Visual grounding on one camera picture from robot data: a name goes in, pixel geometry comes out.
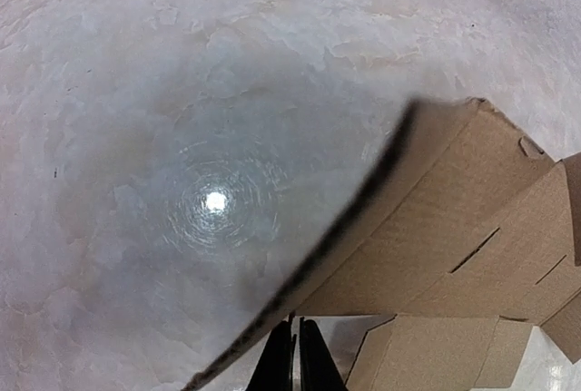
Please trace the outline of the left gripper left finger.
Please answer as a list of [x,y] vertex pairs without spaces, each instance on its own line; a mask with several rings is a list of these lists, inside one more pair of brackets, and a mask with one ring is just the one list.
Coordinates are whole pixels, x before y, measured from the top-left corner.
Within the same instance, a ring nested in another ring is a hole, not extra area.
[[292,333],[293,318],[282,320],[269,334],[248,391],[291,391],[293,358],[297,336]]

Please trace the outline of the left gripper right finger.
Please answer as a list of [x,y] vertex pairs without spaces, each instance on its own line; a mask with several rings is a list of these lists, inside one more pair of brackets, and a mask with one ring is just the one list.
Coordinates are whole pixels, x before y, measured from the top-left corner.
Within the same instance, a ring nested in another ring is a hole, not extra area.
[[320,328],[313,319],[300,319],[300,390],[347,391]]

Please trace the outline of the brown cardboard box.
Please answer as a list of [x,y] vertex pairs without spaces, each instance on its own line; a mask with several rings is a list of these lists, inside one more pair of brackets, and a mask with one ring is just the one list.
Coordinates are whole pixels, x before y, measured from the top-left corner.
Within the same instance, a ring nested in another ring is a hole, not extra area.
[[205,388],[282,320],[313,319],[348,390],[507,388],[541,328],[580,359],[580,158],[489,101],[416,99],[351,202]]

